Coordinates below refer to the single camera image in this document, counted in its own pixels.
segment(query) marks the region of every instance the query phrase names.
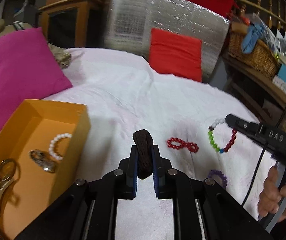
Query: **magenta cushion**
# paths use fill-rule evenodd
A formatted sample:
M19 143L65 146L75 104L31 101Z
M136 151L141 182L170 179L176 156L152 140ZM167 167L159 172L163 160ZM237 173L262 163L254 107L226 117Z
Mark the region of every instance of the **magenta cushion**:
M42 99L71 87L41 28L0 38L0 131L24 99Z

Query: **wicker basket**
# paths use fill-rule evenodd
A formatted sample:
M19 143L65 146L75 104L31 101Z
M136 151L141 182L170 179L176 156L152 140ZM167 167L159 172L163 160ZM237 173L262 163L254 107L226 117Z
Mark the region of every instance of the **wicker basket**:
M228 45L230 56L253 67L267 78L273 79L279 69L279 63L273 53L262 40L258 40L250 54L243 54L241 44L245 36L245 33L231 32L230 43Z

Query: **hand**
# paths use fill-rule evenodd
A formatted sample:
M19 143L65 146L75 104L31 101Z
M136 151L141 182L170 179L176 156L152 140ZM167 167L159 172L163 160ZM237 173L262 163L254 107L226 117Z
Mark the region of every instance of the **hand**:
M277 177L277 168L273 166L268 172L267 178L264 181L264 189L260 193L258 211L261 217L267 216L269 212L276 214L276 212L279 210L278 202L282 197L286 197L286 185L281 188L281 191L279 191L275 186ZM279 218L278 222L281 222L284 219L286 219L286 209Z

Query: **multicolored bead bracelet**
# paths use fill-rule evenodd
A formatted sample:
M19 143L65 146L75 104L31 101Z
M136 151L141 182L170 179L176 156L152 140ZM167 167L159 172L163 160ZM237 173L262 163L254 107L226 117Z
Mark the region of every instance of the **multicolored bead bracelet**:
M172 142L178 142L180 145L174 145L174 144L172 144ZM196 143L188 143L188 142L185 142L179 138L174 138L174 137L167 140L167 146L169 148L173 148L173 149L177 149L177 150L183 149L184 147L187 147L187 149L192 153L197 153L197 151L199 150L199 147L197 146Z
M227 187L227 177L223 174L222 171L218 171L218 170L211 170L209 172L209 174L207 175L208 178L213 177L213 175L217 175L221 180L222 180L222 188L224 188L226 190Z
M210 140L210 144L212 145L212 147L217 151L219 152L220 154L224 153L224 152L227 152L231 147L232 145L234 144L234 141L236 139L236 133L237 133L237 130L233 129L232 130L232 136L231 136L231 139L230 141L226 144L225 148L221 148L219 147L215 141L214 141L214 136L213 136L213 130L214 128L218 125L218 124L222 124L225 122L225 119L216 119L215 122L209 127L209 131L208 131L208 135L209 135L209 140Z

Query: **gray handle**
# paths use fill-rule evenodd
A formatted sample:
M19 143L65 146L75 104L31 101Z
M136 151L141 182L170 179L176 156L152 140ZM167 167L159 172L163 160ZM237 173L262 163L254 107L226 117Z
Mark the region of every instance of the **gray handle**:
M277 164L277 171L278 171L278 179L275 183L275 185L281 189L286 184L286 167L278 163ZM283 214L285 208L286 208L286 197L283 197L279 204L279 210L276 214L267 214L266 217L259 217L259 224L267 231L271 232L272 228L275 226L277 221L279 220L280 216Z

